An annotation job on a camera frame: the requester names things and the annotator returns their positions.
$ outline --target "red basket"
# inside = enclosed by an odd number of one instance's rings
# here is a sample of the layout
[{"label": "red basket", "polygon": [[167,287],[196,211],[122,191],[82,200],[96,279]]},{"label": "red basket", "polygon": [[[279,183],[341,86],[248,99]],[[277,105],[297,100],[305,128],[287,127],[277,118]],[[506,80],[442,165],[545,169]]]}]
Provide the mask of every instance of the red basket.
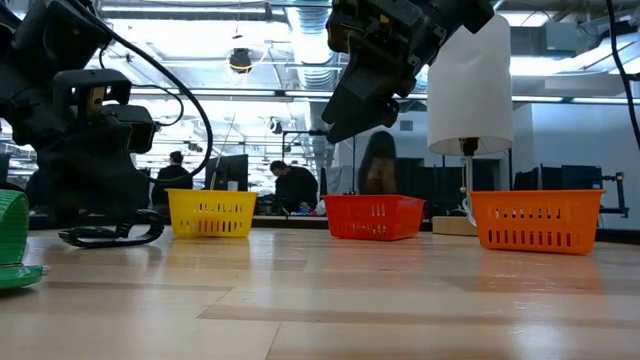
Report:
[{"label": "red basket", "polygon": [[399,195],[329,195],[324,197],[332,236],[393,241],[415,236],[424,200]]}]

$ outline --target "woman with long hair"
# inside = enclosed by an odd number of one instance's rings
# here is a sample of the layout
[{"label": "woman with long hair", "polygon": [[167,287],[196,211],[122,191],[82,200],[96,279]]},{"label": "woman with long hair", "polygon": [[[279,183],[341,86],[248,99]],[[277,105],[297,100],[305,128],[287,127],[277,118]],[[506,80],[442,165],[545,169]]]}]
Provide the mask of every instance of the woman with long hair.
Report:
[{"label": "woman with long hair", "polygon": [[397,192],[396,143],[388,132],[371,135],[358,172],[358,189],[362,195]]}]

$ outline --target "wall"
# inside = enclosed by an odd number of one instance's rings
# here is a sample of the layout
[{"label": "wall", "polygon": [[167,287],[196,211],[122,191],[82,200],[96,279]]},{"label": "wall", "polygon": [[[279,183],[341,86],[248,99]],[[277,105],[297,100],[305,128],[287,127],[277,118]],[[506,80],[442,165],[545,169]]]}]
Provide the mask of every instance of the wall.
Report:
[{"label": "wall", "polygon": [[533,106],[525,105],[513,112],[513,176],[537,166],[533,134]]},{"label": "wall", "polygon": [[[533,105],[534,157],[548,165],[598,165],[604,175],[625,173],[629,219],[603,215],[608,228],[640,229],[640,152],[626,106]],[[605,182],[602,205],[617,206],[616,186]]]}]

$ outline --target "orange basket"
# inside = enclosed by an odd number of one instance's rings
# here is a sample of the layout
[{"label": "orange basket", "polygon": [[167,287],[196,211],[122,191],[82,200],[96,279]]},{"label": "orange basket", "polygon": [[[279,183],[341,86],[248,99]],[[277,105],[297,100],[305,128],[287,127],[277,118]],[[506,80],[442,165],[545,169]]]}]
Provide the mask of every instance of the orange basket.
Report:
[{"label": "orange basket", "polygon": [[332,236],[394,241],[415,236],[424,200],[399,195],[329,195],[324,197]]},{"label": "orange basket", "polygon": [[604,190],[472,192],[487,249],[588,254]]}]

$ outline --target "table surface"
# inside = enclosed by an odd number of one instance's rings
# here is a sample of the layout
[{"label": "table surface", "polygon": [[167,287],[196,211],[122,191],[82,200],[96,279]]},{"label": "table surface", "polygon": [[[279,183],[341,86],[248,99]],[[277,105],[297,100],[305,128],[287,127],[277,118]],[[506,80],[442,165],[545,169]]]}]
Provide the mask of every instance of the table surface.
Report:
[{"label": "table surface", "polygon": [[78,250],[33,232],[43,283],[0,297],[3,360],[638,359],[640,247],[487,251],[322,230]]}]

